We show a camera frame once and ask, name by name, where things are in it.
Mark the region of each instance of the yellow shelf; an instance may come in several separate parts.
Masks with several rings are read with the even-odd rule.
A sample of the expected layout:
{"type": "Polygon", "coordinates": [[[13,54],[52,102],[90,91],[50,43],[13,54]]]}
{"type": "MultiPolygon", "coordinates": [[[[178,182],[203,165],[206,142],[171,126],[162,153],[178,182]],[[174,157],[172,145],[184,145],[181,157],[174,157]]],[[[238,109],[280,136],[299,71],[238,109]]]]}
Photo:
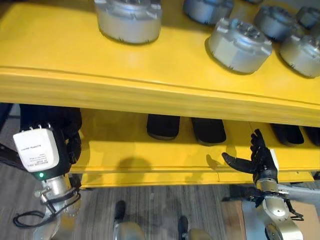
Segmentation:
{"type": "MultiPolygon", "coordinates": [[[[313,182],[309,172],[281,172],[280,183],[313,182]]],[[[82,176],[82,188],[162,186],[162,185],[206,185],[206,184],[252,184],[252,175],[246,173],[101,173],[82,176]]]]}
{"type": "MultiPolygon", "coordinates": [[[[213,28],[185,16],[183,0],[162,4],[160,37],[137,46],[104,37],[91,1],[1,3],[0,102],[320,127],[320,77],[275,51],[254,74],[231,73],[206,51],[213,28]]],[[[257,10],[239,0],[232,17],[257,10]]]]}
{"type": "Polygon", "coordinates": [[[182,117],[175,140],[156,140],[147,134],[147,114],[82,109],[82,153],[73,173],[235,172],[223,160],[227,152],[238,158],[251,156],[254,129],[262,131],[268,147],[275,150],[280,171],[320,170],[320,148],[305,143],[286,147],[277,142],[269,124],[224,120],[227,139],[207,147],[194,137],[190,118],[182,117]]]}

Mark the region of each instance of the black shoe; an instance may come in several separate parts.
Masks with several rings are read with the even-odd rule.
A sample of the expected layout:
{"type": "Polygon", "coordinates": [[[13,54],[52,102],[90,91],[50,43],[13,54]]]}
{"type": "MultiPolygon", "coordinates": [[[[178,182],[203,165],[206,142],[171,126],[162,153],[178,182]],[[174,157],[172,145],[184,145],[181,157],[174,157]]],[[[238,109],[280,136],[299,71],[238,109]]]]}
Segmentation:
{"type": "Polygon", "coordinates": [[[226,139],[225,126],[221,119],[192,117],[192,126],[196,141],[200,145],[213,146],[226,139]]]}
{"type": "Polygon", "coordinates": [[[126,202],[121,200],[115,204],[114,222],[120,223],[123,221],[126,213],[126,202]]]}
{"type": "Polygon", "coordinates": [[[158,140],[173,140],[179,133],[180,117],[148,114],[146,130],[150,137],[158,140]]]}
{"type": "Polygon", "coordinates": [[[180,217],[178,222],[179,240],[185,240],[185,235],[188,233],[188,225],[187,217],[180,217]]]}

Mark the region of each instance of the silver metal cylinder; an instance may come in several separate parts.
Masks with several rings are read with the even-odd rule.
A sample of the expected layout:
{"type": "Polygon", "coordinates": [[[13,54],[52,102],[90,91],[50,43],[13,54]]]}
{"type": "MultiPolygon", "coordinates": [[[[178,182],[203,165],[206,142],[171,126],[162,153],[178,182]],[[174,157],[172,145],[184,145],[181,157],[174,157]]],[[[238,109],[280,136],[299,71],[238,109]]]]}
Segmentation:
{"type": "Polygon", "coordinates": [[[320,41],[320,23],[315,25],[311,31],[310,36],[314,37],[316,40],[320,41]]]}
{"type": "Polygon", "coordinates": [[[280,55],[300,74],[310,78],[320,76],[320,42],[312,36],[288,37],[281,45],[280,55]]]}
{"type": "Polygon", "coordinates": [[[223,65],[240,73],[257,71],[272,53],[272,43],[255,26],[239,19],[221,19],[208,45],[223,65]]]}
{"type": "Polygon", "coordinates": [[[253,24],[268,38],[283,42],[295,29],[296,19],[279,6],[262,6],[253,24]]]}
{"type": "Polygon", "coordinates": [[[320,23],[320,10],[303,6],[296,14],[296,19],[300,25],[310,30],[314,25],[320,23]]]}
{"type": "Polygon", "coordinates": [[[115,40],[143,44],[158,38],[160,0],[94,0],[102,33],[115,40]]]}
{"type": "Polygon", "coordinates": [[[256,188],[263,192],[278,192],[278,184],[272,178],[261,178],[255,183],[256,188]]]}
{"type": "Polygon", "coordinates": [[[191,19],[207,25],[228,18],[234,8],[233,0],[184,0],[183,10],[191,19]]]}

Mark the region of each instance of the black insole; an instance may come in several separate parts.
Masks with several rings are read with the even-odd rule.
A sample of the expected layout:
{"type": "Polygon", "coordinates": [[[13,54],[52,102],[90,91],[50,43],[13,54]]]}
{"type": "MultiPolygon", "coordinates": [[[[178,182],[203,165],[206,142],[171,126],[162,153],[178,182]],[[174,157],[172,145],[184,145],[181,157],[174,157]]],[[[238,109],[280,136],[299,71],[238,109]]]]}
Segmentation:
{"type": "Polygon", "coordinates": [[[180,117],[149,114],[146,130],[150,137],[159,140],[172,140],[179,133],[180,117]]]}
{"type": "Polygon", "coordinates": [[[305,126],[304,130],[311,142],[320,147],[320,127],[305,126]]]}
{"type": "Polygon", "coordinates": [[[283,145],[293,146],[305,142],[299,126],[272,123],[271,127],[276,138],[283,145]]]}
{"type": "Polygon", "coordinates": [[[193,132],[197,142],[204,146],[223,143],[226,139],[224,123],[220,119],[192,117],[193,132]]]}

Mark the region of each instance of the lower shelf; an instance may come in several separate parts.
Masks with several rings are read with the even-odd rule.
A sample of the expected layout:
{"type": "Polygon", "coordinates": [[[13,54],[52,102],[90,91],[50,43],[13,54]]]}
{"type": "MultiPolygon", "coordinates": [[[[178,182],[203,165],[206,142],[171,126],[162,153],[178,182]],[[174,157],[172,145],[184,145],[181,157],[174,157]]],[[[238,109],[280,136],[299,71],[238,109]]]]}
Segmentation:
{"type": "MultiPolygon", "coordinates": [[[[278,177],[282,183],[314,180],[309,172],[280,172],[278,177]]],[[[82,176],[82,188],[252,183],[252,175],[241,172],[85,173],[82,176]]]]}
{"type": "Polygon", "coordinates": [[[250,135],[261,129],[269,148],[275,150],[280,172],[320,170],[320,148],[303,132],[304,144],[281,145],[269,124],[223,120],[226,141],[199,145],[189,117],[181,117],[176,139],[156,140],[147,134],[147,114],[82,109],[82,153],[72,173],[235,172],[223,160],[227,152],[238,158],[251,156],[250,135]]]}

